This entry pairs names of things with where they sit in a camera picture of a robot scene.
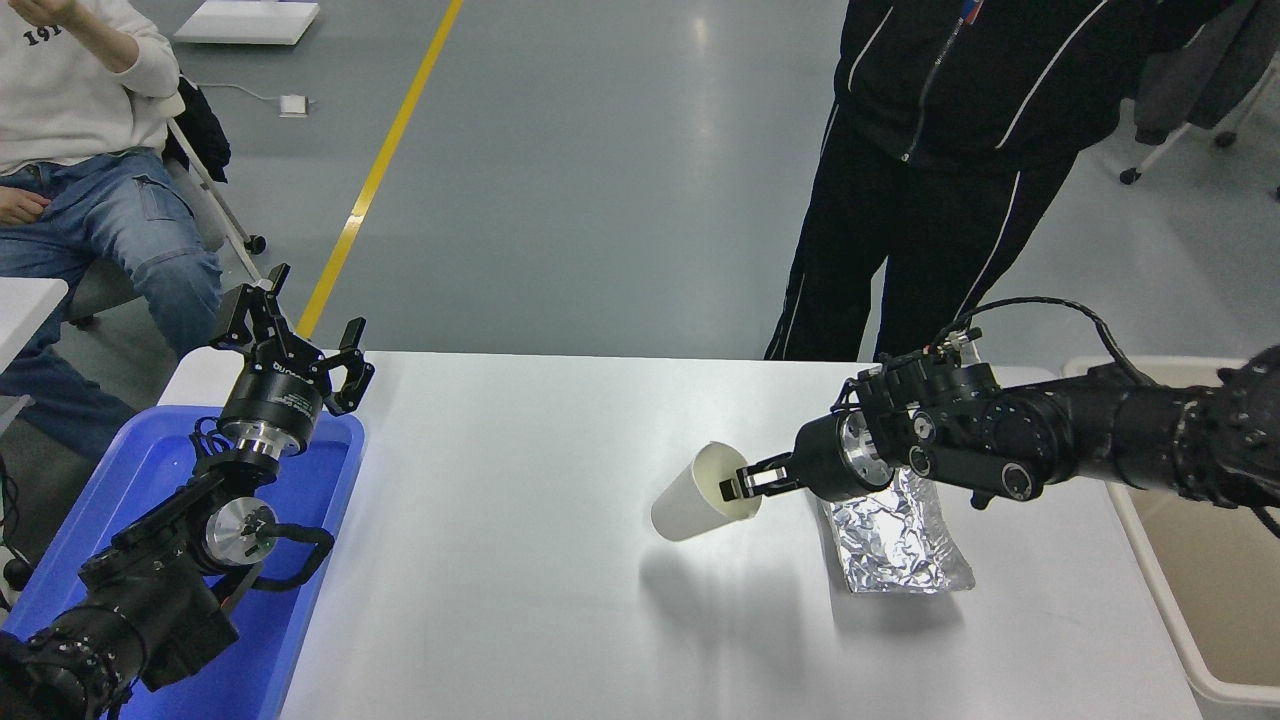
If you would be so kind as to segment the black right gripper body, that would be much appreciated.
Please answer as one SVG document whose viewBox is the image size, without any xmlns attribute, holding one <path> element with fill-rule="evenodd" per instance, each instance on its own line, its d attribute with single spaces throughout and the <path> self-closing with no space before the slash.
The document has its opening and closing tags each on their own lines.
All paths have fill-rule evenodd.
<svg viewBox="0 0 1280 720">
<path fill-rule="evenodd" d="M 845 454 L 845 430 L 852 413 L 831 413 L 803 427 L 795 437 L 795 480 L 815 497 L 837 503 L 864 496 Z"/>
</svg>

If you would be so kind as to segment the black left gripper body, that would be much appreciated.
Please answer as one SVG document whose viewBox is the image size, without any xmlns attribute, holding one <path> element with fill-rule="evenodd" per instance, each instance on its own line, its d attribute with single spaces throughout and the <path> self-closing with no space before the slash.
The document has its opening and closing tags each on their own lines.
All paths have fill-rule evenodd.
<svg viewBox="0 0 1280 720">
<path fill-rule="evenodd" d="M 279 363 L 251 357 L 232 387 L 218 419 L 225 436 L 233 425 L 265 424 L 293 439 L 310 439 L 323 409 L 319 388 Z"/>
</svg>

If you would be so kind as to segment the person's right hand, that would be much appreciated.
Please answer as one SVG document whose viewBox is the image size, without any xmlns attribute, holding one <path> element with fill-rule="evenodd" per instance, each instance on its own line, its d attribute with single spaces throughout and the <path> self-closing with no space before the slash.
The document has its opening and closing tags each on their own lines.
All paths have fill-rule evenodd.
<svg viewBox="0 0 1280 720">
<path fill-rule="evenodd" d="M 3 227 L 28 225 L 36 223 L 51 204 L 50 199 L 36 192 L 6 187 L 0 188 L 0 222 Z"/>
</svg>

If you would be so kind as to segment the person's left hand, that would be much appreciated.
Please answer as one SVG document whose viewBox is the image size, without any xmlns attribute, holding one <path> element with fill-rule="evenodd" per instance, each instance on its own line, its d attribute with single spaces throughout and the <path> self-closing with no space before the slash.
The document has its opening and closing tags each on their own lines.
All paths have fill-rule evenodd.
<svg viewBox="0 0 1280 720">
<path fill-rule="evenodd" d="M 77 1 L 10 0 L 6 4 L 33 27 L 59 26 L 69 29 L 78 22 Z"/>
</svg>

